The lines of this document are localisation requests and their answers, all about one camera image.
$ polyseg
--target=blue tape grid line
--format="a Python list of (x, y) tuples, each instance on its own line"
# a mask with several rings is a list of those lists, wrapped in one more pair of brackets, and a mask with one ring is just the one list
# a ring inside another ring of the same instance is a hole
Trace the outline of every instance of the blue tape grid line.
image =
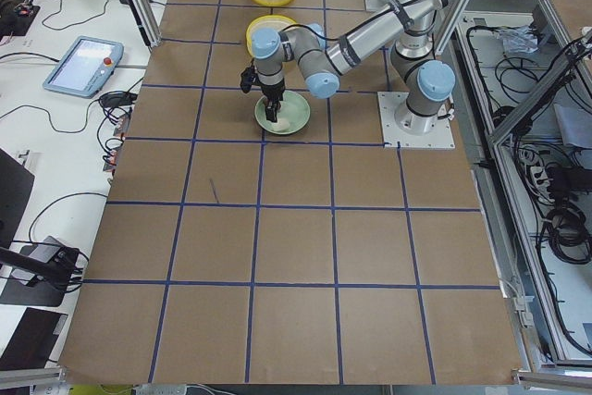
[[(128, 137), (130, 140), (137, 140), (137, 141), (168, 141), (168, 142), (190, 142), (191, 143), (191, 154), (189, 157), (189, 162), (187, 165), (186, 177), (182, 192), (182, 197), (180, 202), (168, 203), (168, 202), (135, 202), (135, 201), (109, 201), (107, 204), (110, 205), (174, 205), (179, 207), (178, 213), (178, 220), (177, 226), (175, 231), (175, 236), (173, 239), (173, 245), (171, 250), (171, 255), (169, 258), (169, 265), (166, 274), (166, 279), (133, 279), (133, 280), (119, 280), (119, 279), (84, 279), (83, 282), (85, 284), (118, 284), (118, 285), (161, 285), (164, 286), (164, 294), (163, 294), (163, 301), (161, 305), (161, 312), (159, 317), (159, 324), (157, 329), (157, 335), (154, 342), (154, 351), (153, 351), (153, 359), (150, 368), (149, 374), (149, 382), (152, 382), (154, 379), (154, 372), (156, 369), (156, 363), (158, 358), (158, 348), (160, 345), (160, 340), (162, 336), (163, 330), (163, 323), (165, 318), (165, 313), (167, 310), (167, 298), (168, 292), (171, 287), (175, 286), (218, 286), (218, 287), (246, 287), (249, 288), (249, 317), (248, 317), (248, 332), (247, 332), (247, 343), (246, 343), (246, 351), (245, 351), (245, 382), (248, 383), (250, 380), (250, 373), (251, 373), (251, 347), (252, 347), (252, 336), (253, 336), (253, 304), (254, 304), (254, 294), (256, 288), (296, 288), (296, 289), (304, 289), (304, 288), (312, 288), (312, 289), (334, 289), (335, 291), (335, 310), (336, 310), (336, 327), (337, 327), (337, 335), (336, 335), (336, 342), (337, 342), (337, 352), (338, 352), (338, 370), (339, 370), (339, 383), (344, 384), (344, 375), (343, 375), (343, 357), (342, 357), (342, 349), (341, 349), (341, 327), (340, 327), (340, 310), (339, 310), (339, 290), (340, 289), (393, 289), (393, 290), (416, 290), (419, 300), (419, 307), (421, 312), (421, 320), (422, 320), (422, 329), (425, 338), (425, 351), (427, 355), (427, 361), (429, 365), (429, 372), (432, 384), (437, 383), (434, 363), (431, 353), (431, 347), (429, 342), (429, 334), (427, 329), (427, 322), (426, 322), (426, 311), (424, 307), (424, 300), (422, 295), (422, 290), (499, 290), (499, 286), (486, 286), (486, 285), (427, 285), (421, 284), (419, 271), (417, 266), (417, 259), (415, 254), (415, 247), (413, 243), (413, 227), (411, 221), (411, 213), (413, 212), (467, 212), (467, 213), (475, 213), (480, 212), (480, 209), (477, 208), (411, 208), (409, 206), (409, 201), (407, 197), (406, 185), (405, 185), (405, 175), (404, 175), (404, 168), (402, 163), (401, 157), (401, 148), (397, 148), (396, 156), (400, 162), (400, 171), (401, 171), (401, 186), (402, 186), (402, 193), (403, 193), (403, 203), (404, 207), (351, 207), (351, 206), (338, 206), (335, 202), (335, 183), (334, 183), (334, 163), (333, 163), (333, 147), (334, 146), (357, 146), (357, 147), (373, 147), (373, 146), (384, 146), (383, 143), (349, 143), (349, 142), (333, 142), (333, 131), (331, 127), (331, 101), (327, 101), (327, 119), (328, 119), (328, 142), (295, 142), (295, 141), (266, 141), (265, 140), (265, 133), (262, 131), (262, 138), (260, 141), (232, 141), (232, 140), (204, 140), (198, 139), (198, 129), (200, 123), (200, 117), (202, 114), (202, 106), (204, 103), (204, 95), (207, 90), (238, 90), (238, 87), (209, 87), (206, 86), (207, 83), (207, 76), (210, 69), (211, 57), (212, 52), (214, 49), (214, 44), (226, 44), (226, 45), (239, 45), (242, 43), (239, 42), (217, 42), (215, 40), (216, 36), (216, 29), (218, 26), (218, 20), (220, 16), (220, 10), (222, 7), (230, 6), (230, 7), (241, 7), (241, 8), (261, 8), (266, 9), (264, 6), (244, 6), (244, 5), (232, 5), (232, 4), (223, 4), (222, 0), (218, 0), (217, 4), (205, 4), (205, 3), (167, 3), (168, 5), (174, 6), (216, 6), (216, 18), (214, 23), (214, 28), (212, 31), (212, 39), (210, 41), (192, 41), (192, 40), (183, 40), (183, 39), (174, 39), (174, 38), (165, 38), (164, 40), (170, 42), (178, 42), (178, 43), (202, 43), (208, 44), (210, 46), (205, 74), (203, 77), (203, 85), (162, 85), (162, 84), (143, 84), (143, 88), (178, 88), (178, 89), (194, 89), (201, 91), (201, 102), (199, 105), (198, 113), (196, 116), (194, 131), (192, 138), (144, 138), (144, 137)], [(328, 11), (348, 11), (351, 12), (350, 9), (341, 9), (341, 8), (329, 8), (327, 7), (327, 0), (323, 0), (323, 7), (297, 7), (292, 9), (302, 9), (302, 10), (322, 10), (323, 17), (325, 22), (325, 27), (327, 29), (327, 12)], [(389, 50), (388, 48), (382, 48), (382, 56), (384, 60), (385, 66), (385, 75), (388, 85), (388, 90), (391, 90), (390, 86), (390, 78), (389, 78), (389, 61), (388, 61)], [(358, 92), (358, 93), (376, 93), (376, 92)], [(259, 177), (258, 177), (258, 184), (257, 184), (257, 203), (256, 204), (212, 204), (212, 203), (187, 203), (186, 202), (186, 194), (187, 189), (189, 186), (189, 181), (191, 177), (191, 165), (192, 160), (195, 152), (195, 147), (197, 143), (259, 143), (260, 146), (260, 159), (259, 159)], [(263, 180), (264, 180), (264, 161), (265, 161), (265, 146), (268, 143), (276, 143), (276, 144), (312, 144), (312, 145), (325, 145), (328, 146), (329, 152), (329, 173), (330, 173), (330, 194), (331, 194), (331, 205), (328, 206), (317, 206), (317, 205), (276, 205), (276, 204), (262, 204), (261, 203), (261, 193), (263, 188)], [(177, 249), (177, 244), (179, 240), (179, 232), (181, 227), (181, 221), (183, 216), (183, 210), (185, 206), (213, 206), (213, 207), (229, 207), (229, 208), (255, 208), (256, 216), (255, 216), (255, 230), (253, 236), (253, 258), (252, 258), (252, 270), (251, 270), (251, 279), (246, 281), (200, 281), (200, 280), (175, 280), (172, 279), (172, 271), (173, 265), (175, 261), (175, 254)], [(332, 249), (333, 249), (333, 267), (334, 267), (334, 277), (332, 283), (282, 283), (282, 282), (257, 282), (256, 281), (256, 259), (257, 259), (257, 244), (258, 244), (258, 236), (259, 236), (259, 220), (260, 220), (260, 211), (262, 208), (287, 208), (287, 209), (326, 209), (331, 211), (332, 215)], [(337, 228), (336, 228), (336, 212), (338, 211), (392, 211), (392, 212), (404, 212), (407, 218), (407, 227), (409, 231), (409, 238), (410, 238), (410, 246), (412, 250), (412, 258), (413, 258), (413, 269), (415, 275), (415, 283), (414, 284), (378, 284), (378, 283), (341, 283), (339, 282), (339, 270), (338, 270), (338, 245), (337, 245)]]
[[(265, 141), (265, 131), (261, 129), (261, 141)], [(253, 338), (253, 309), (255, 297), (255, 278), (257, 268), (257, 245), (259, 241), (259, 223), (261, 220), (261, 192), (263, 189), (263, 165), (265, 161), (265, 144), (261, 144), (259, 151), (259, 176), (257, 180), (257, 205), (255, 206), (255, 224), (253, 236), (253, 259), (251, 261), (251, 281), (249, 283), (249, 317), (247, 319), (247, 350), (245, 356), (244, 382), (251, 378), (251, 345)]]
[(409, 244), (411, 245), (411, 255), (413, 260), (413, 272), (415, 273), (415, 284), (417, 285), (417, 298), (419, 300), (419, 311), (422, 318), (422, 329), (424, 331), (425, 353), (427, 356), (427, 364), (429, 367), (429, 375), (432, 384), (437, 384), (436, 371), (434, 370), (434, 359), (429, 344), (429, 334), (427, 331), (426, 308), (424, 307), (424, 297), (422, 294), (421, 281), (419, 278), (419, 267), (417, 266), (417, 254), (415, 251), (415, 243), (413, 241), (413, 226), (411, 221), (411, 212), (409, 211), (409, 199), (407, 197), (407, 187), (405, 184), (405, 170), (403, 167), (403, 159), (401, 155), (401, 145), (397, 147), (397, 159), (399, 160), (399, 167), (401, 169), (401, 187), (403, 191), (403, 202), (405, 204), (405, 216), (407, 219), (407, 230), (409, 232)]
[(392, 289), (392, 290), (500, 290), (500, 286), (470, 284), (378, 284), (340, 282), (251, 282), (251, 281), (200, 281), (187, 279), (108, 279), (85, 278), (84, 284), (105, 285), (139, 285), (139, 286), (170, 286), (170, 287), (268, 287), (294, 289)]
[[(325, 35), (327, 35), (327, 0), (323, 0), (323, 22), (325, 23)], [(335, 326), (337, 346), (337, 366), (339, 383), (343, 384), (343, 351), (341, 348), (341, 313), (339, 307), (339, 261), (337, 251), (337, 227), (335, 218), (335, 170), (333, 165), (333, 127), (331, 125), (331, 99), (327, 100), (327, 127), (329, 138), (329, 187), (331, 194), (331, 242), (333, 250), (333, 283), (335, 285)]]
[(177, 203), (163, 201), (107, 201), (107, 205), (182, 205), (186, 207), (226, 207), (226, 208), (278, 208), (289, 210), (335, 210), (364, 212), (440, 212), (440, 213), (481, 213), (478, 208), (431, 208), (431, 207), (363, 207), (348, 205), (290, 205), (290, 204), (219, 204), (219, 203)]
[[(216, 9), (216, 17), (214, 19), (214, 28), (212, 29), (212, 42), (215, 39), (216, 36), (216, 28), (217, 28), (217, 24), (218, 24), (218, 19), (220, 16), (220, 6), (217, 7)], [(214, 46), (210, 43), (210, 48), (208, 51), (208, 55), (207, 55), (207, 62), (205, 65), (205, 71), (204, 71), (204, 75), (203, 75), (203, 85), (205, 85), (207, 83), (207, 75), (208, 75), (208, 71), (210, 68), (210, 62), (212, 60), (212, 52), (213, 52)], [(200, 117), (202, 115), (202, 106), (204, 103), (204, 93), (205, 93), (205, 89), (202, 88), (202, 92), (201, 92), (201, 98), (200, 98), (200, 104), (199, 104), (199, 108), (197, 110), (197, 116), (195, 117), (195, 125), (193, 127), (193, 139), (196, 140), (197, 139), (197, 129), (199, 128), (199, 123), (200, 123)], [(184, 202), (185, 202), (185, 198), (187, 196), (187, 189), (189, 187), (189, 182), (190, 182), (190, 177), (191, 177), (191, 165), (192, 165), (192, 161), (193, 161), (193, 155), (195, 152), (195, 145), (196, 142), (192, 141), (191, 142), (191, 151), (190, 151), (190, 156), (189, 156), (189, 160), (188, 160), (188, 165), (187, 165), (187, 170), (185, 173), (185, 182), (183, 184), (183, 193), (181, 195), (181, 205), (179, 206), (179, 214), (177, 217), (177, 226), (175, 227), (175, 236), (173, 238), (173, 245), (172, 245), (172, 249), (171, 249), (171, 254), (170, 254), (170, 258), (168, 261), (168, 270), (166, 272), (166, 280), (169, 281), (172, 277), (172, 273), (173, 273), (173, 265), (175, 264), (175, 253), (177, 251), (177, 245), (178, 245), (178, 241), (179, 241), (179, 232), (180, 232), (180, 226), (181, 226), (181, 221), (183, 218), (183, 209), (184, 209)], [(163, 331), (163, 325), (164, 325), (164, 319), (165, 319), (165, 313), (167, 311), (167, 301), (168, 301), (168, 291), (169, 291), (170, 286), (168, 284), (165, 284), (165, 291), (163, 293), (163, 302), (161, 305), (161, 310), (160, 310), (160, 317), (158, 320), (158, 329), (156, 330), (156, 339), (154, 341), (154, 350), (153, 350), (153, 358), (152, 358), (152, 362), (150, 364), (150, 373), (148, 375), (148, 382), (152, 383), (154, 380), (154, 371), (156, 369), (156, 362), (158, 359), (158, 350), (160, 347), (160, 339), (162, 336), (162, 331)]]

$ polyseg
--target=tablet screen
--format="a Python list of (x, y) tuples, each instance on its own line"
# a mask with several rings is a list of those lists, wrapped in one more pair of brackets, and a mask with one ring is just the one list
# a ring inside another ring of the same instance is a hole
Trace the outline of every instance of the tablet screen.
[(50, 85), (84, 90), (94, 74), (103, 66), (103, 60), (111, 56), (114, 45), (81, 40), (60, 70), (49, 81)]

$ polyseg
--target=power adapter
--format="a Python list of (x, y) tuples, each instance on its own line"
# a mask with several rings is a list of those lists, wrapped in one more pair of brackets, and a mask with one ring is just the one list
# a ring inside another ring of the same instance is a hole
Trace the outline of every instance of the power adapter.
[(138, 94), (129, 92), (109, 92), (99, 97), (102, 108), (116, 108), (118, 106), (132, 105), (138, 99)]

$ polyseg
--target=metal bracket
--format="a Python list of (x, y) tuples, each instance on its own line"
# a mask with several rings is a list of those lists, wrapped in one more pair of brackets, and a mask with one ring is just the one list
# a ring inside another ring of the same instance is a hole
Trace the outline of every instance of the metal bracket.
[[(380, 108), (380, 123), (382, 125), (382, 137), (388, 148), (410, 148), (424, 150), (452, 150), (454, 138), (450, 129), (450, 121), (441, 119), (429, 133), (423, 136), (415, 136), (403, 131), (395, 122), (395, 110), (406, 98), (408, 93), (379, 92), (378, 105)], [(440, 109), (440, 115), (446, 114), (444, 106)]]

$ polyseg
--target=power strip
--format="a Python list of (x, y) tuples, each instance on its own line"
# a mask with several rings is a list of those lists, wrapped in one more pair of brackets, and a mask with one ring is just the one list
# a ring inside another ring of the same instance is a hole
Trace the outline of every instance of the power strip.
[(142, 384), (133, 388), (135, 395), (185, 395), (187, 385)]

